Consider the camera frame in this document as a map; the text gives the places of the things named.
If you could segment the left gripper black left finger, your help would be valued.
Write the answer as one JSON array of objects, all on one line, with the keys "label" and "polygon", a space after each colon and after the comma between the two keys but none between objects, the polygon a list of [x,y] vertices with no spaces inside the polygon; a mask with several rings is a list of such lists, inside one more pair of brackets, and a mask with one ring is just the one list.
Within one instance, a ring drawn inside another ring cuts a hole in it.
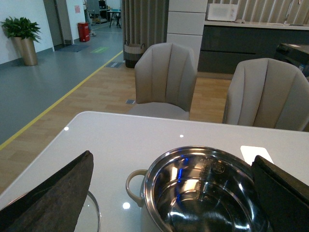
[{"label": "left gripper black left finger", "polygon": [[2,232],[72,232],[85,202],[94,168],[85,151],[0,212]]}]

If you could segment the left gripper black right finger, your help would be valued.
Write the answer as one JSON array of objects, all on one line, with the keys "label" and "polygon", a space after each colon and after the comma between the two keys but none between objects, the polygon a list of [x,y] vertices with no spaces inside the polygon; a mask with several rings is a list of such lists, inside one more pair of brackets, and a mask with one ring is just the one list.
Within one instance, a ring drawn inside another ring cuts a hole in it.
[{"label": "left gripper black right finger", "polygon": [[253,181],[274,232],[309,230],[309,186],[257,155]]}]

